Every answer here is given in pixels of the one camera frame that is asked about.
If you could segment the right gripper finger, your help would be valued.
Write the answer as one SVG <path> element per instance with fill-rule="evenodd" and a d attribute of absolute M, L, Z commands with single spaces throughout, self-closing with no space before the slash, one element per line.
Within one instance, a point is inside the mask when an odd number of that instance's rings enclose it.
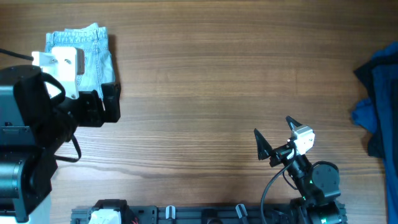
<path fill-rule="evenodd" d="M 273 148 L 265 139 L 265 137 L 260 133 L 258 129 L 254 129 L 254 135 L 257 144 L 257 157 L 258 159 L 264 160 L 268 159 L 273 154 Z"/>
<path fill-rule="evenodd" d="M 294 129 L 297 129 L 302 126 L 301 123 L 299 123 L 297 120 L 293 119 L 291 116 L 286 116 L 285 120 L 287 124 L 289 125 L 289 128 L 293 131 Z"/>

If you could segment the light blue denim shorts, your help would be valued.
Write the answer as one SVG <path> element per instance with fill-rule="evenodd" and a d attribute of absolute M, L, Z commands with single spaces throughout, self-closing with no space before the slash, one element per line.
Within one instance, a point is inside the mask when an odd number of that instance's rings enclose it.
<path fill-rule="evenodd" d="M 116 81 L 107 28 L 93 23 L 81 29 L 47 33 L 45 52 L 51 52 L 54 47 L 75 47 L 84 51 L 85 72 L 77 77 L 78 89 L 95 90 L 102 99 L 102 84 Z"/>

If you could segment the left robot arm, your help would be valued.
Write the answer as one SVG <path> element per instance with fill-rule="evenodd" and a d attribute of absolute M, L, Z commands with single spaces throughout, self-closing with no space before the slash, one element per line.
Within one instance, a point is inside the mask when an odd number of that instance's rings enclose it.
<path fill-rule="evenodd" d="M 81 152 L 74 136 L 77 127 L 98 128 L 119 120 L 120 84 L 101 88 L 102 98 L 93 90 L 71 100 L 61 83 L 37 66 L 1 70 L 2 221 L 32 221 L 34 210 L 52 191 L 57 161 L 79 161 L 56 155 L 69 141 Z"/>

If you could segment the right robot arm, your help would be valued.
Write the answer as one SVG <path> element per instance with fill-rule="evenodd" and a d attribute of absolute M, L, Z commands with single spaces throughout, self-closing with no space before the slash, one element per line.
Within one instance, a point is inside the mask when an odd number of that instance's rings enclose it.
<path fill-rule="evenodd" d="M 290 116 L 286 116 L 285 120 L 291 135 L 284 145 L 277 148 L 273 148 L 258 129 L 254 130 L 258 159 L 269 159 L 271 167 L 283 165 L 263 190 L 259 206 L 260 222 L 268 222 L 265 198 L 272 184 L 280 176 L 289 175 L 293 182 L 288 184 L 300 193 L 299 198 L 289 203 L 289 218 L 294 223 L 344 223 L 344 205 L 336 200 L 341 195 L 339 168 L 328 161 L 311 163 L 306 153 L 314 145 L 314 130 Z"/>

